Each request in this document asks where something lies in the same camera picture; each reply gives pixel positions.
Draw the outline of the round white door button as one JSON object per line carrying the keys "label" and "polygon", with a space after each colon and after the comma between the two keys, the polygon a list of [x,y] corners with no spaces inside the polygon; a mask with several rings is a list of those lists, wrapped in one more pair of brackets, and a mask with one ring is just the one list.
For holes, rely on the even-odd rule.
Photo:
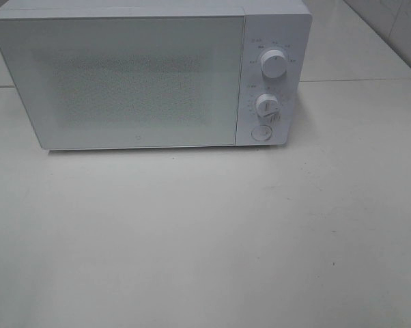
{"label": "round white door button", "polygon": [[268,125],[256,126],[251,131],[251,137],[255,141],[268,141],[272,136],[272,128]]}

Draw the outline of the white microwave knob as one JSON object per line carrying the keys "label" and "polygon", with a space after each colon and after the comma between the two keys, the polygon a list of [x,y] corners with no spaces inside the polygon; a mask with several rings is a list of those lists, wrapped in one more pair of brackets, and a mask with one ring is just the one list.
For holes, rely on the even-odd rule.
{"label": "white microwave knob", "polygon": [[259,95],[255,100],[255,110],[260,118],[266,118],[280,111],[278,98],[274,94]]}
{"label": "white microwave knob", "polygon": [[279,78],[287,70],[287,58],[280,49],[267,50],[260,57],[261,71],[270,79]]}

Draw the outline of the white microwave door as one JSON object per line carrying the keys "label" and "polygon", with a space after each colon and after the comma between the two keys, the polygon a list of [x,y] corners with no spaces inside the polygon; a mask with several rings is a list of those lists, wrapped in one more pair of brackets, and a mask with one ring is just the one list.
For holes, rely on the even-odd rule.
{"label": "white microwave door", "polygon": [[244,19],[0,20],[0,51],[42,148],[226,146]]}

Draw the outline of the white microwave oven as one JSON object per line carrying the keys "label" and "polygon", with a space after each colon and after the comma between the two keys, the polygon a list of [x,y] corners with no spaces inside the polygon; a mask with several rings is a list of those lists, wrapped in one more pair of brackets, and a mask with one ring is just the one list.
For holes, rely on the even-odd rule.
{"label": "white microwave oven", "polygon": [[[233,144],[226,146],[283,145],[293,116],[312,23],[311,13],[301,1],[8,1],[0,7],[0,20],[224,16],[244,19],[236,137]],[[275,79],[265,77],[261,71],[260,57],[270,49],[282,50],[287,58],[286,72]],[[255,100],[266,93],[278,98],[280,111],[260,118]],[[251,137],[251,131],[259,125],[272,128],[268,141]]]}

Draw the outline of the white adjacent table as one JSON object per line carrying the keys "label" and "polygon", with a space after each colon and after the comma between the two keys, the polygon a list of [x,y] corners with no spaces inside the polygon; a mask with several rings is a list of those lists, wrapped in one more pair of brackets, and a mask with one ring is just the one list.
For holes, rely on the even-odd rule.
{"label": "white adjacent table", "polygon": [[305,1],[312,26],[302,82],[411,79],[411,68],[344,1]]}

